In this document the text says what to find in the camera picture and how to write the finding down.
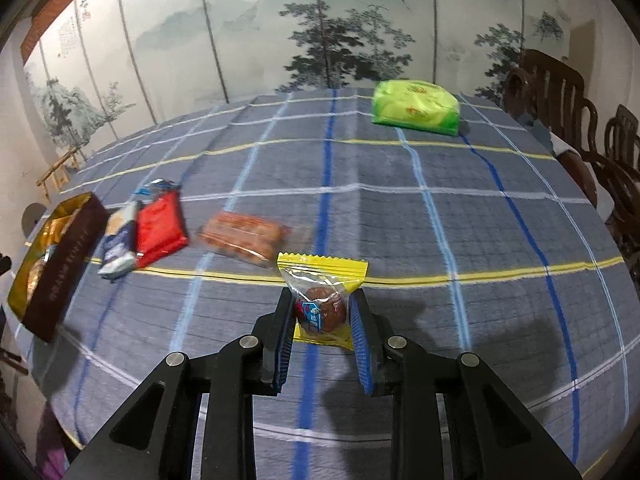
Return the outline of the purple sleeved forearm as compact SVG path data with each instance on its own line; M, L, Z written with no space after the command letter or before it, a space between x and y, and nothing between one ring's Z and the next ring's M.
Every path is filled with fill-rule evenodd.
M63 445L64 431L50 405L44 404L36 440L36 471L44 480L61 480L68 460Z

